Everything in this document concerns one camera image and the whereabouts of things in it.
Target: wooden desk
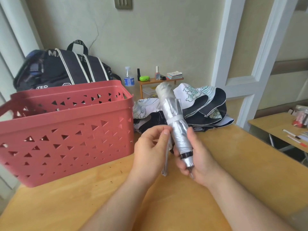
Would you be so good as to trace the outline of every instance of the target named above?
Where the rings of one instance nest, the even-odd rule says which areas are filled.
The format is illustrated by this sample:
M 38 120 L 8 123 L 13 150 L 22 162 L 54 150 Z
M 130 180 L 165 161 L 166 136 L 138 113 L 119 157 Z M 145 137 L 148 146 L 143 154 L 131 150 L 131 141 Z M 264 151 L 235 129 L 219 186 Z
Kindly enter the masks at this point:
M 155 78 L 150 78 L 150 81 L 146 81 L 146 82 L 139 81 L 141 99 L 143 99 L 143 91 L 142 91 L 142 86 L 143 85 L 153 84 L 153 83 L 161 83 L 161 82 L 173 82 L 173 81 L 174 81 L 174 84 L 176 84 L 176 82 L 178 80 L 183 80 L 183 79 L 184 78 L 176 78 L 176 79 L 169 79 L 169 78 L 167 78 L 167 80 L 156 80 Z
M 295 134 L 300 135 L 302 132 L 307 131 L 306 128 L 298 128 L 292 125 L 292 121 L 294 120 L 294 116 L 288 113 L 278 113 L 266 117 L 261 117 L 253 120 L 249 120 L 248 123 L 250 123 L 253 126 L 256 126 L 270 135 L 273 135 L 290 145 L 293 145 L 294 147 L 297 147 L 301 149 L 304 152 L 308 151 L 307 147 L 303 147 L 302 145 L 296 143 L 292 139 L 288 138 L 288 133 L 284 132 L 283 129 L 286 129 L 287 131 Z
M 198 135 L 222 167 L 280 216 L 308 205 L 305 166 L 235 125 Z M 148 191 L 133 230 L 231 230 L 210 192 L 183 176 L 173 158 L 168 176 Z M 125 180 L 132 162 L 133 155 L 35 188 L 20 186 L 0 230 L 78 230 Z

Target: water bottle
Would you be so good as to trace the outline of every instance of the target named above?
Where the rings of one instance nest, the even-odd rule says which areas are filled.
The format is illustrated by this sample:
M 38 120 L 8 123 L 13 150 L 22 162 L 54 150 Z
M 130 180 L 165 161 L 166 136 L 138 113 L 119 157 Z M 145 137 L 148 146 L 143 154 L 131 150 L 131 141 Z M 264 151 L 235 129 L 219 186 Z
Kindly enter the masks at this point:
M 135 85 L 135 78 L 131 76 L 131 68 L 129 66 L 125 67 L 126 69 L 126 77 L 124 78 L 125 86 L 133 86 Z

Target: nail polish bottle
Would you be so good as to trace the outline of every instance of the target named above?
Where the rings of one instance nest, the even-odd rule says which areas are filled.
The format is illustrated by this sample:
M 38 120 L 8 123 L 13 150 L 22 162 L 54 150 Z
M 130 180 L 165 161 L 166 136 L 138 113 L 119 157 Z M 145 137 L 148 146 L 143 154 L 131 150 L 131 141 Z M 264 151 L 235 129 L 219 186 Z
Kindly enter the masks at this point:
M 139 68 L 137 69 L 137 79 L 138 81 L 140 81 L 140 69 Z
M 160 80 L 160 73 L 158 66 L 156 66 L 155 80 Z

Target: marker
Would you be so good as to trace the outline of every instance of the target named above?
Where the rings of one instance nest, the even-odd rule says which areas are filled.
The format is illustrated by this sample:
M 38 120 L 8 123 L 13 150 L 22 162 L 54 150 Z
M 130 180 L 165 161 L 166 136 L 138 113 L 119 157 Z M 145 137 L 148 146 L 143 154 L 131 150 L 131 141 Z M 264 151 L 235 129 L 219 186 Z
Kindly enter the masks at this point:
M 307 147 L 306 144 L 301 143 L 300 141 L 296 140 L 295 138 L 292 138 L 290 135 L 288 135 L 288 137 L 289 137 L 290 139 L 294 140 L 295 142 L 299 143 L 299 144 L 302 145 L 303 147 Z
M 295 137 L 295 138 L 298 139 L 298 140 L 301 139 L 300 137 L 296 136 L 295 134 L 292 134 L 291 132 L 289 132 L 289 131 L 287 131 L 287 130 L 285 130 L 285 129 L 283 129 L 283 131 L 284 131 L 284 132 L 287 132 L 289 135 L 292 135 L 293 137 Z

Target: forearm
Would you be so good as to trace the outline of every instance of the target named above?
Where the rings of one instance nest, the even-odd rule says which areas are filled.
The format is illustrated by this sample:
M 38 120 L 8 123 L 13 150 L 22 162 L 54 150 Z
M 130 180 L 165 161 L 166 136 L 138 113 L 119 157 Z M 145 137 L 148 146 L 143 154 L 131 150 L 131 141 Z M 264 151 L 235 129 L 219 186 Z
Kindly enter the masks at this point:
M 148 187 L 132 175 L 116 190 L 80 231 L 129 231 Z
M 279 216 L 219 168 L 208 188 L 233 231 L 293 231 Z

